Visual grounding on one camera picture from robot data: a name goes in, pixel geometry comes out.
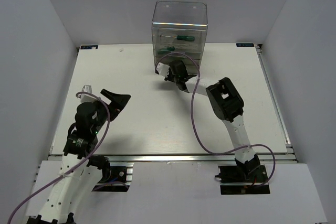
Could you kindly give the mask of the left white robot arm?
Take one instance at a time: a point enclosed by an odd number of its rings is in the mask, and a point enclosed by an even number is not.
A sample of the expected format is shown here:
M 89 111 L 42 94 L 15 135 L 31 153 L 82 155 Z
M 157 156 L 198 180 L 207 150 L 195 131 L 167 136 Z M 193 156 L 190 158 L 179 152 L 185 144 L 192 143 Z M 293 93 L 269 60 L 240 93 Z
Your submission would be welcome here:
M 106 89 L 101 94 L 104 102 L 89 89 L 76 94 L 80 104 L 76 108 L 75 121 L 69 127 L 62 154 L 58 177 L 47 186 L 51 189 L 44 205 L 28 223 L 75 223 L 75 215 L 92 191 L 125 182 L 112 176 L 110 161 L 105 156 L 95 155 L 102 144 L 98 133 L 102 127 L 109 128 L 125 108 L 131 96 L 116 94 Z

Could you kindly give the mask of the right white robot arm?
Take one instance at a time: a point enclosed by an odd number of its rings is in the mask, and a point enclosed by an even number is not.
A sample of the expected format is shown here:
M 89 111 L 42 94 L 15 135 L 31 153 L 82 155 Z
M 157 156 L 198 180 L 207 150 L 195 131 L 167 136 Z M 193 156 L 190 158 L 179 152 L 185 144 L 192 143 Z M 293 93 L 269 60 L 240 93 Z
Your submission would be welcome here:
M 190 93 L 192 98 L 199 94 L 209 99 L 213 112 L 228 131 L 238 177 L 245 182 L 255 177 L 260 161 L 245 129 L 243 99 L 232 81 L 227 77 L 212 81 L 197 74 L 189 74 L 181 60 L 172 61 L 169 65 L 158 63 L 156 70 L 165 77 L 165 81 L 175 83 L 179 90 Z

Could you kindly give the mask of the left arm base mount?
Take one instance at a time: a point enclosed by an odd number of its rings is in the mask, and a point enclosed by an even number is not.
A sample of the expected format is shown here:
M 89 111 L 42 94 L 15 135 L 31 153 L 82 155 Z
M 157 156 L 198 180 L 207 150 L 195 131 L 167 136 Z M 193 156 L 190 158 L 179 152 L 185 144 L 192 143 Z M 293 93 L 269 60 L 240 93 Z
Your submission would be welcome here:
M 103 156 L 99 161 L 99 167 L 102 168 L 102 178 L 92 191 L 126 193 L 132 181 L 133 165 L 133 163 L 113 161 Z

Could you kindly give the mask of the short green handle screwdriver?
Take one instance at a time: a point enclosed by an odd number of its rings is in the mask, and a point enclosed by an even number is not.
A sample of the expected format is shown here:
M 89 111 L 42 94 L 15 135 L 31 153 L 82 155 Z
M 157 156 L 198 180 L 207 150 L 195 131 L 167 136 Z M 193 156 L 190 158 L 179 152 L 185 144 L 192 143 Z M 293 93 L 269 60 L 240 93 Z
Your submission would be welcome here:
M 195 41 L 194 36 L 183 36 L 183 35 L 176 35 L 176 36 L 171 36 L 171 35 L 160 35 L 161 37 L 166 37 L 166 38 L 174 38 L 176 40 L 182 40 L 182 41 L 189 41 L 193 42 Z

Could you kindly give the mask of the long green handle screwdriver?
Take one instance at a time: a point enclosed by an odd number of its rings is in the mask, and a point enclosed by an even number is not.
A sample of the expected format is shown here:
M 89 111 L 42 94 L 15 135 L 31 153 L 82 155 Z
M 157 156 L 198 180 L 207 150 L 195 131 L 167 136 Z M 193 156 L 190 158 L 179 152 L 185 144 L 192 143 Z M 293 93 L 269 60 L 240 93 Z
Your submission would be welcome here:
M 159 50 L 156 51 L 156 53 L 158 55 L 166 55 L 169 54 L 171 52 L 180 52 L 185 54 L 186 50 L 184 50 L 184 48 L 175 48 L 175 47 L 164 47 L 164 48 L 160 48 Z

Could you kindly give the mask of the clear plastic drawer cabinet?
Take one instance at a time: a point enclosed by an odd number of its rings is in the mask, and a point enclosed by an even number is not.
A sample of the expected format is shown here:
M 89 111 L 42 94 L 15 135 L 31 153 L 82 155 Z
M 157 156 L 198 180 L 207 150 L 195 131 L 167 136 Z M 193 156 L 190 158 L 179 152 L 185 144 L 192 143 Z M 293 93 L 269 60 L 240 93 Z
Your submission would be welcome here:
M 152 18 L 154 62 L 181 60 L 196 74 L 208 31 L 207 5 L 197 1 L 159 0 Z

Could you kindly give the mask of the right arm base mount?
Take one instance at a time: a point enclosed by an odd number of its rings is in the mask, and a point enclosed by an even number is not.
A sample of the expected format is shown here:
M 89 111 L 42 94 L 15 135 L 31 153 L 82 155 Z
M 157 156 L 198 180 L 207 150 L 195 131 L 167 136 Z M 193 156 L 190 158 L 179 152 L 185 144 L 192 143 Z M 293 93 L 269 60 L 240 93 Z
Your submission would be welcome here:
M 268 176 L 261 165 L 247 177 L 237 166 L 219 166 L 214 179 L 220 184 L 222 195 L 269 195 Z

